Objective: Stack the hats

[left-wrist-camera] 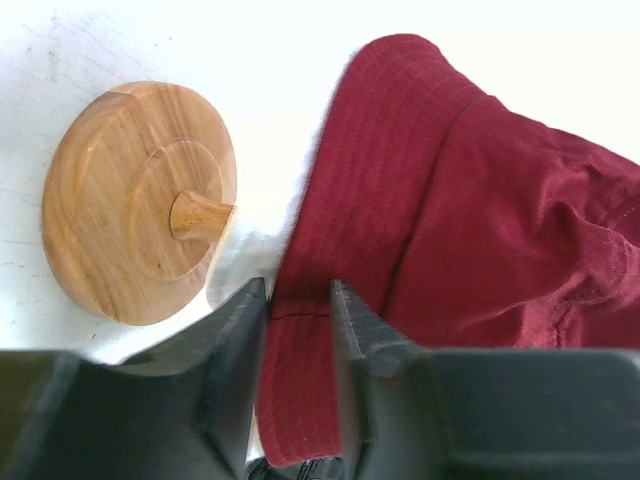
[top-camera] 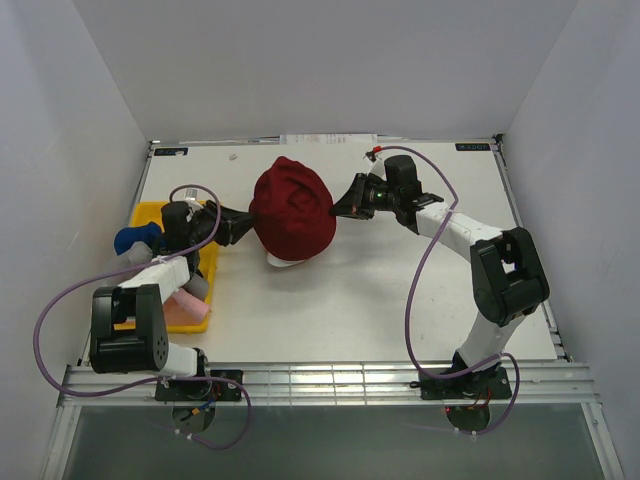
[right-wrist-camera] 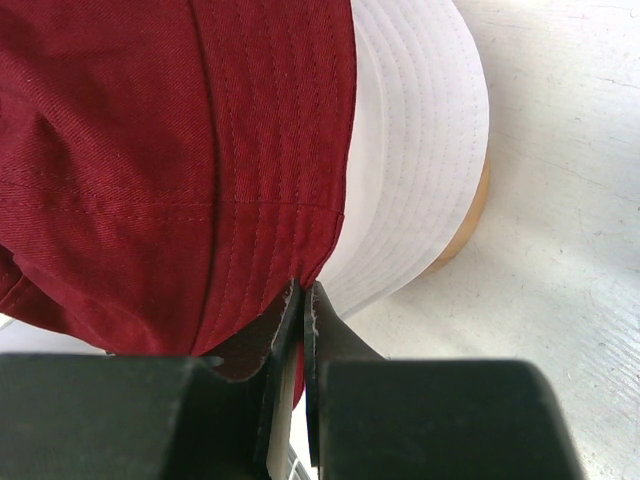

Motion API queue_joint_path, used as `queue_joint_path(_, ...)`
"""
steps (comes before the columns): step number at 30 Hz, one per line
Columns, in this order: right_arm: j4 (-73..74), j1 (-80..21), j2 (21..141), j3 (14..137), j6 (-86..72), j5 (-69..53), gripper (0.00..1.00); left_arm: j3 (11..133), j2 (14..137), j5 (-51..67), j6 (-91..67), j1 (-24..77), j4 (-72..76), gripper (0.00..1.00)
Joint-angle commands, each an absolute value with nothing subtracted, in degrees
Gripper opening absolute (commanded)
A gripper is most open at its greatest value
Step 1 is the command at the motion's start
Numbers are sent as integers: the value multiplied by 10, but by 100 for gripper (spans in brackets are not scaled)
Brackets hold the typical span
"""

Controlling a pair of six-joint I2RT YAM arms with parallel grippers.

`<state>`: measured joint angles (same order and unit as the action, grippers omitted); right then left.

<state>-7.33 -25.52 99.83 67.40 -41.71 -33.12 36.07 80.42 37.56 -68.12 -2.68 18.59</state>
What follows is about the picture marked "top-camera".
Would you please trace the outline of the white bucket hat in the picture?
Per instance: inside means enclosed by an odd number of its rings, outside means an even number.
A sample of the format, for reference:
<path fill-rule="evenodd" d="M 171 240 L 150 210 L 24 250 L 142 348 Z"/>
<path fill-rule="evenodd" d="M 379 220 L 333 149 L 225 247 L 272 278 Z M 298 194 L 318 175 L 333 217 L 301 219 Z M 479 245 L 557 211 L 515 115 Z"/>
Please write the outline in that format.
<path fill-rule="evenodd" d="M 307 259 L 303 259 L 303 260 L 284 260 L 284 259 L 281 259 L 281 258 L 273 255 L 270 252 L 267 253 L 266 260 L 267 260 L 269 265 L 271 265 L 272 267 L 275 267 L 275 268 L 290 268 L 290 267 L 297 266 L 297 265 L 300 265 L 300 264 L 304 264 L 304 263 L 307 262 Z"/>

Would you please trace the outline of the dark red bucket hat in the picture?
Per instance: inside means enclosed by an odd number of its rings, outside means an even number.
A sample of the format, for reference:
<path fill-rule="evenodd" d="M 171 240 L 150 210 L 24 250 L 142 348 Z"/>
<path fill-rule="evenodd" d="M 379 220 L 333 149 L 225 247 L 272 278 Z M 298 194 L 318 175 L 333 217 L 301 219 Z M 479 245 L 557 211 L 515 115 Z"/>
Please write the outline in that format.
<path fill-rule="evenodd" d="M 334 239 L 331 193 L 315 171 L 278 157 L 258 178 L 249 212 L 266 252 L 284 260 L 311 259 Z"/>

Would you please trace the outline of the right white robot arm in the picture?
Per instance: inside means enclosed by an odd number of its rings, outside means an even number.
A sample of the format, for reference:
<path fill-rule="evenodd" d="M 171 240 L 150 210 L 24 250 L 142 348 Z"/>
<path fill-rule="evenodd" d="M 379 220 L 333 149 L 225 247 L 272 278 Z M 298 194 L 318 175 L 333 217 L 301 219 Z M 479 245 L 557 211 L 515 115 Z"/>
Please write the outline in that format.
<path fill-rule="evenodd" d="M 380 148 L 368 152 L 371 169 L 354 177 L 330 213 L 370 220 L 378 211 L 391 212 L 401 226 L 429 239 L 427 254 L 441 244 L 469 263 L 477 315 L 451 368 L 437 377 L 474 397 L 488 384 L 486 371 L 505 357 L 518 326 L 549 298 L 546 274 L 528 230 L 504 230 L 465 215 L 456 203 L 424 191 L 415 164 L 423 154 L 401 146 L 388 150 L 384 160 L 377 157 Z"/>

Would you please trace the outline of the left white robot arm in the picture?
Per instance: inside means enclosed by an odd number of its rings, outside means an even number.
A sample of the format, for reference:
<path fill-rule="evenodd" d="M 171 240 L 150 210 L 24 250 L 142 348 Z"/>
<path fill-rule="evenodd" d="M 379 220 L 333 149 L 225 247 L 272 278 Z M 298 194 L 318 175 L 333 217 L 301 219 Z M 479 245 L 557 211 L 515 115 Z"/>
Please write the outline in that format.
<path fill-rule="evenodd" d="M 115 287 L 99 288 L 92 299 L 90 361 L 99 374 L 155 372 L 177 378 L 190 399 L 205 397 L 212 387 L 209 371 L 198 366 L 202 352 L 168 339 L 164 304 L 198 277 L 200 249 L 205 272 L 213 278 L 219 246 L 235 244 L 253 227 L 253 216 L 209 200 L 144 202 L 134 225 L 159 220 L 161 233 L 152 242 L 158 263 Z"/>

